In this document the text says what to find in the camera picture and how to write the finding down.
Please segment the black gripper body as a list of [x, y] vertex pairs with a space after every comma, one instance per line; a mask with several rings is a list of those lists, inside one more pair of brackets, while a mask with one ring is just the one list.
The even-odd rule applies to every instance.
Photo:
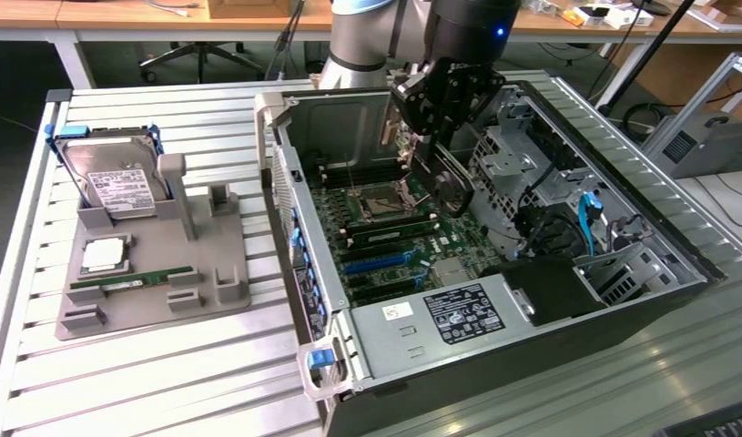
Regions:
[[467, 73], [492, 68], [519, 11], [518, 1], [435, 1], [424, 29], [424, 66], [452, 64], [452, 114]]

